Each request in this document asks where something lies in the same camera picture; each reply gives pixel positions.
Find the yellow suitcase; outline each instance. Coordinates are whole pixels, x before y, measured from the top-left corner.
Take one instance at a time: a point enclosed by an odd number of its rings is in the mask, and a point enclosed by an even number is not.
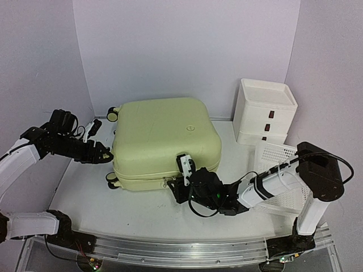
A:
[[[190,154],[197,169],[216,171],[222,144],[205,105],[193,98],[156,99],[126,103],[108,112],[117,120],[112,144],[111,187],[133,191],[167,188],[181,176],[176,157]]]

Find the white table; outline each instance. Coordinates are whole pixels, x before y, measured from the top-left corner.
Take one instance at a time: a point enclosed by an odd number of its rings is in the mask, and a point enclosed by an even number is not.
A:
[[[94,138],[111,147],[116,125],[107,120],[102,123]],[[213,124],[222,139],[217,173],[224,183],[232,183],[252,169],[254,147],[236,143],[231,122],[213,121]],[[72,161],[50,208],[67,214],[74,230],[131,239],[241,240],[288,235],[292,231],[293,218],[256,211],[200,218],[187,203],[177,204],[169,189],[111,190],[105,180],[109,172],[112,172],[111,163],[91,165]],[[194,206],[203,214],[212,213],[196,203]]]

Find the wall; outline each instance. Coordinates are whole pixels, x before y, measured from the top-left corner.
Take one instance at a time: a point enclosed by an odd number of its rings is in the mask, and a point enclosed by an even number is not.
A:
[[[0,0],[0,154],[54,109],[75,113],[81,124],[94,114],[79,54],[71,0]],[[43,211],[69,159],[46,157],[8,190],[4,211]],[[21,241],[0,244],[0,271],[14,271]]]
[[[326,212],[343,269],[350,272],[363,271],[362,30],[363,2],[302,0],[286,79],[299,103],[288,142],[310,141],[356,170],[344,196]]]
[[[238,79],[283,82],[300,0],[74,0],[96,116],[133,100],[192,96],[230,118]]]

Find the perforated basket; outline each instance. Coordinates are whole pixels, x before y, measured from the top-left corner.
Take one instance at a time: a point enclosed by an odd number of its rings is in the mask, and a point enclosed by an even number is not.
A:
[[[260,142],[256,145],[254,170],[257,173],[269,170],[284,162],[295,152],[296,148],[292,146]],[[300,214],[309,192],[308,187],[287,191],[259,203],[253,209],[283,216],[297,216]]]

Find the wire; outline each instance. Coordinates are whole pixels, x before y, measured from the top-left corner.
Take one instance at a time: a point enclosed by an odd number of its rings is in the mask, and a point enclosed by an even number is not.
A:
[[[250,173],[254,173],[254,174],[256,174],[256,176],[258,176],[259,174],[257,174],[257,172],[255,172],[255,171],[249,171],[249,172],[247,172],[243,177],[241,177],[238,181],[240,181],[240,180],[242,180],[244,177],[246,177],[248,174],[250,174]],[[220,211],[220,209],[223,207],[223,204],[226,202],[226,200],[227,200],[227,198],[228,198],[228,196],[229,196],[229,194],[230,194],[230,191],[231,191],[231,189],[232,189],[232,187],[228,190],[228,192],[227,192],[227,194],[226,194],[226,197],[225,197],[225,199],[223,200],[223,202],[222,202],[222,204],[219,206],[219,208],[214,212],[214,213],[212,213],[211,215],[203,215],[203,214],[200,214],[199,212],[197,212],[195,209],[194,209],[194,207],[193,207],[193,205],[192,205],[192,196],[193,196],[193,191],[194,191],[194,188],[193,188],[193,185],[190,183],[190,186],[191,186],[191,189],[190,189],[190,191],[189,191],[189,197],[188,197],[188,205],[189,205],[189,208],[191,209],[191,211],[194,213],[194,214],[196,214],[196,215],[198,215],[199,217],[203,217],[203,218],[208,218],[208,217],[212,217],[212,216],[215,216],[216,214],[218,214],[219,213],[219,211]]]
[[[53,257],[64,260],[64,261],[77,262],[77,260],[74,260],[74,259],[68,259],[68,258],[63,258],[63,257],[57,256],[52,251],[50,251],[50,249],[48,247],[47,236],[45,236],[45,235],[44,235],[44,242],[45,242],[45,247],[47,248],[50,255],[52,255]]]
[[[292,161],[290,161],[290,164],[293,164],[293,163],[295,163],[295,162],[297,162],[299,160],[303,160],[303,159],[308,158],[308,157],[317,157],[317,156],[329,157],[329,158],[336,159],[336,160],[344,163],[349,168],[349,170],[351,170],[351,175],[346,180],[343,181],[343,184],[346,184],[349,180],[351,180],[353,178],[353,176],[354,176],[354,169],[350,165],[349,162],[347,162],[346,160],[344,160],[341,157],[338,157],[336,155],[333,155],[333,154],[330,154],[330,153],[326,153],[326,152],[313,152],[313,153],[304,154],[304,155],[299,156],[296,159],[293,159]]]
[[[24,144],[21,144],[20,146],[17,146],[17,147],[14,147],[12,150],[10,150],[8,153],[5,153],[4,155],[2,155],[2,157],[0,158],[0,162],[5,159],[7,156],[11,155],[11,153],[15,152],[16,150],[24,147],[24,146],[30,146],[32,145],[31,142],[28,142],[28,143],[24,143]]]

